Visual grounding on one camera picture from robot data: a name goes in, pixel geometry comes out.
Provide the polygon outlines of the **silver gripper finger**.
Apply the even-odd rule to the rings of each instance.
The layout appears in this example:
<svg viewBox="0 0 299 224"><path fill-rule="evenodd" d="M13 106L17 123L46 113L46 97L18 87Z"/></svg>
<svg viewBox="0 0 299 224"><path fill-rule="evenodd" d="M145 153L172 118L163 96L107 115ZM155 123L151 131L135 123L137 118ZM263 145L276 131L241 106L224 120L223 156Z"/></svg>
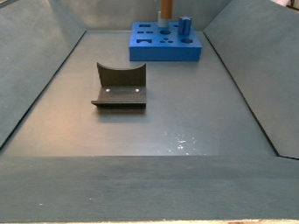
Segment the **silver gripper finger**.
<svg viewBox="0 0 299 224"><path fill-rule="evenodd" d="M157 11L157 26L165 28L169 25L169 15L165 12Z"/></svg>

